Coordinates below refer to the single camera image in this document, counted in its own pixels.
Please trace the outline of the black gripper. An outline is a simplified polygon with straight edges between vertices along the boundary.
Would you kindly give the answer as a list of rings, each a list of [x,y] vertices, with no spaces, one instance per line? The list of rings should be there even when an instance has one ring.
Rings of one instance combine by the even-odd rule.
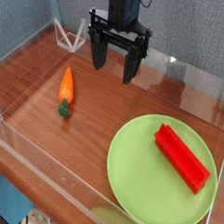
[[[108,43],[122,49],[129,48],[125,57],[123,83],[130,83],[138,73],[140,61],[147,56],[148,44],[152,36],[151,30],[138,20],[133,20],[125,26],[111,22],[107,11],[94,7],[89,9],[89,14],[91,22],[88,29],[92,36],[90,41],[95,69],[100,70],[105,64]]]

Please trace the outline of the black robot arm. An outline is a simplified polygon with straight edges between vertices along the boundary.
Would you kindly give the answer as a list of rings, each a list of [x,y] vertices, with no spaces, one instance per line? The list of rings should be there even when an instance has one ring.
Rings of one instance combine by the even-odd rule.
[[[107,58],[108,44],[127,51],[123,83],[128,84],[137,75],[140,62],[147,57],[152,32],[138,21],[141,0],[110,0],[108,10],[90,8],[88,25],[92,61],[100,70]]]

